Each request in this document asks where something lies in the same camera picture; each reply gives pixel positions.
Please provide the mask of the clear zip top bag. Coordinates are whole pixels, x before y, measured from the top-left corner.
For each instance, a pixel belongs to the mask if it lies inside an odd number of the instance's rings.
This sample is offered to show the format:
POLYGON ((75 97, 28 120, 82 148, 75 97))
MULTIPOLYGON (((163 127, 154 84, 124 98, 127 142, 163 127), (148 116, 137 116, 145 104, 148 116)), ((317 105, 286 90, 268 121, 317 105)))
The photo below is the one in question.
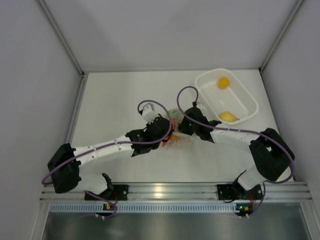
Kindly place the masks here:
POLYGON ((176 121, 174 124, 174 132, 173 135, 180 136, 179 142, 173 142, 171 139, 167 142, 167 144, 163 147, 165 149, 177 149, 177 148, 186 148, 187 146, 191 146, 194 143, 195 135, 187 135, 179 131, 178 127, 182 121, 176 121))

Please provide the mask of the yellow fake pear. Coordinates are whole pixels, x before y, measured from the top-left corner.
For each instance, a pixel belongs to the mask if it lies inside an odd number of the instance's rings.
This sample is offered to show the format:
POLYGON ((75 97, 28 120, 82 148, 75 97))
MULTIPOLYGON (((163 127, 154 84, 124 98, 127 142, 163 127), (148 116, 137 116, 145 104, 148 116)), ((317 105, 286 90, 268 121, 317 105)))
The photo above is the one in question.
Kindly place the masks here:
POLYGON ((229 111, 225 111, 225 112, 222 112, 220 115, 219 115, 219 118, 225 122, 228 122, 228 123, 233 123, 233 122, 236 122, 238 121, 239 119, 233 115, 231 112, 229 111))

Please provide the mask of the yellow fake lemon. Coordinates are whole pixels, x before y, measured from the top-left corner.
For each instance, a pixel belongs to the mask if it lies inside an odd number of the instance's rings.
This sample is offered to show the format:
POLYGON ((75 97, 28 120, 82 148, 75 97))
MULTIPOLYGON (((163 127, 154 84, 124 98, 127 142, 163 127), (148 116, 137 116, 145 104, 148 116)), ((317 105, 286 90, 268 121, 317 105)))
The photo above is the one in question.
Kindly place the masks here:
POLYGON ((225 76, 221 77, 217 83, 220 89, 226 89, 229 86, 229 84, 230 84, 229 79, 225 76))

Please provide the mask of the orange fake fruit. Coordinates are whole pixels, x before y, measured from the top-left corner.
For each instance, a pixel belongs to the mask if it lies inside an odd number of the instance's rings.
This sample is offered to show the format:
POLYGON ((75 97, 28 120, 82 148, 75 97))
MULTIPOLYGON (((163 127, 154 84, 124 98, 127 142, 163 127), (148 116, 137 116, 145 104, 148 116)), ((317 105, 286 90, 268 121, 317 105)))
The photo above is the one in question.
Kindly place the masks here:
POLYGON ((180 136, 178 136, 178 135, 172 134, 172 135, 170 136, 170 139, 171 139, 173 142, 178 143, 181 138, 180 138, 180 136))

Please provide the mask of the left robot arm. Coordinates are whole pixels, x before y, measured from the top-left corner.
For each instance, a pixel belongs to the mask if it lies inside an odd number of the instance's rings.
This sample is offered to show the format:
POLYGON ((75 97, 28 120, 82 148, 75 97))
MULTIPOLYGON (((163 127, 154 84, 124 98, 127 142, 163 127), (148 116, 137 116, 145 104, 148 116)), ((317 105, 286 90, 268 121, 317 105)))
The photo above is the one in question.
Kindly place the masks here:
POLYGON ((102 200, 109 199, 114 187, 110 177, 94 173, 93 167, 121 158, 132 158, 156 150, 173 132, 172 122, 157 116, 143 129, 135 129, 111 141, 84 147, 61 145, 47 164, 55 193, 79 189, 91 192, 102 200))

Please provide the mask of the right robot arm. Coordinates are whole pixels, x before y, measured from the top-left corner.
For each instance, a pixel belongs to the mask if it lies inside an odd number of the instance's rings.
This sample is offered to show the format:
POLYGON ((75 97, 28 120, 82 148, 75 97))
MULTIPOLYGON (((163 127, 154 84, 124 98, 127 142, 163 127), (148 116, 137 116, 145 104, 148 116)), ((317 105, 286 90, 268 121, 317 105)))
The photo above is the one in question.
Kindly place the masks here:
POLYGON ((186 110, 178 130, 197 135, 201 140, 224 144, 250 153, 254 165, 242 172, 230 185, 233 199, 245 199, 252 189, 268 181, 275 182, 290 167, 294 154, 272 128, 263 132, 236 130, 218 120, 209 121, 197 106, 186 110))

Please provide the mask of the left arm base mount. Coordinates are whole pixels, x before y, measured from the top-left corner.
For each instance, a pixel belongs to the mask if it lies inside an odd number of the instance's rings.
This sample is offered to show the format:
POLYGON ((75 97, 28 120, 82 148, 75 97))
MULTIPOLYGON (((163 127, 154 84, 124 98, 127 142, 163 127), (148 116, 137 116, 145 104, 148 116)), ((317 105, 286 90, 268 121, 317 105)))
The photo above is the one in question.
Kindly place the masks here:
POLYGON ((102 199, 114 201, 128 200, 129 186, 127 184, 115 184, 110 187, 106 183, 93 184, 84 188, 86 201, 101 201, 102 199))

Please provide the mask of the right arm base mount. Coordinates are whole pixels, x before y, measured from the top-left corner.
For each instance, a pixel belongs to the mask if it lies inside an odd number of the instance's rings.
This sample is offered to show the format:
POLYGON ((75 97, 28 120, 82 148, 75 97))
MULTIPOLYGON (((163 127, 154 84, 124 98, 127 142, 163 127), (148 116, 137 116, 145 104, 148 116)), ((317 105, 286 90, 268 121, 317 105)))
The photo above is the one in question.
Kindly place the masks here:
POLYGON ((261 200, 264 193, 259 184, 250 190, 245 190, 237 181, 218 184, 216 187, 218 199, 221 201, 261 200))

